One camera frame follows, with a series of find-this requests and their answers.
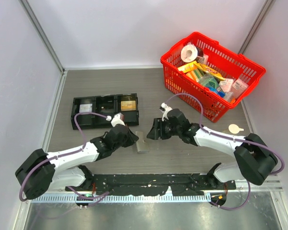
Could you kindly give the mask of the grey card holder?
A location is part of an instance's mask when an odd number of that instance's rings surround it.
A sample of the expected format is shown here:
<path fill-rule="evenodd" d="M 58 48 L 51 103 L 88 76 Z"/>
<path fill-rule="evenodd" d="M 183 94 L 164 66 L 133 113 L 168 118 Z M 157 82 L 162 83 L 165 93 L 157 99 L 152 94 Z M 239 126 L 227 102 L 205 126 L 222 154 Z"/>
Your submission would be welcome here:
<path fill-rule="evenodd" d="M 136 141 L 136 148 L 138 153 L 148 153 L 149 146 L 145 140 L 144 133 L 142 131 L 136 131 L 136 136 L 139 138 Z"/>

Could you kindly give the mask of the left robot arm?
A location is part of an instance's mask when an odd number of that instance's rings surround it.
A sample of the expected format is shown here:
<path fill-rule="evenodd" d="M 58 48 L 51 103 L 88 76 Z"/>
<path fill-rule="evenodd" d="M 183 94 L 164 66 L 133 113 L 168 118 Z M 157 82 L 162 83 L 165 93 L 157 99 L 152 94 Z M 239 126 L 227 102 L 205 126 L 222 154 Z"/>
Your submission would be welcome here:
<path fill-rule="evenodd" d="M 117 149 L 132 146 L 138 140 L 129 127 L 118 124 L 104 135 L 78 147 L 48 153 L 36 149 L 15 172 L 21 186 L 19 199 L 22 202 L 33 200 L 50 188 L 59 173 L 83 163 L 107 158 Z"/>

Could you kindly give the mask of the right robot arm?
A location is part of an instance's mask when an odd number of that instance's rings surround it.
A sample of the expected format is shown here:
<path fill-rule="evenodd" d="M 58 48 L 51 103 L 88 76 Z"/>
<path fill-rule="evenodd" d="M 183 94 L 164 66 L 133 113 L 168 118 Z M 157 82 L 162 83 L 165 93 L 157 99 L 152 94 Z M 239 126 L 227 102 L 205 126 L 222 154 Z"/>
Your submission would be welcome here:
<path fill-rule="evenodd" d="M 262 185 L 276 167 L 278 160 L 256 134 L 246 137 L 215 132 L 198 123 L 191 123 L 179 109 L 162 110 L 163 116 L 155 118 L 148 139 L 179 137 L 184 143 L 207 147 L 225 153 L 235 162 L 217 163 L 207 173 L 207 183 L 219 189 L 225 182 L 245 179 L 254 185 Z"/>

